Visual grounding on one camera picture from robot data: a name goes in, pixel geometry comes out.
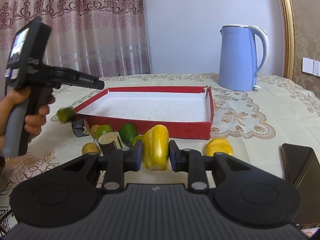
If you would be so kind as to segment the person's left hand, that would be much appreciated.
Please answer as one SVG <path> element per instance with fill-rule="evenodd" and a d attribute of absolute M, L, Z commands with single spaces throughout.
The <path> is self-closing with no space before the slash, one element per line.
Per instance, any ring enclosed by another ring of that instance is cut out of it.
<path fill-rule="evenodd" d="M 1 101 L 1 148 L 3 147 L 6 139 L 5 129 L 11 110 L 15 105 L 22 103 L 25 99 L 27 99 L 27 97 L 30 95 L 30 92 L 31 90 L 29 87 L 22 90 L 12 89 L 7 92 L 7 95 Z M 37 114 L 27 115 L 25 117 L 24 128 L 28 133 L 30 133 L 32 138 L 37 137 L 41 133 L 42 126 L 46 124 L 46 116 L 50 112 L 49 105 L 53 104 L 54 102 L 55 98 L 50 95 L 47 102 L 39 108 Z"/>

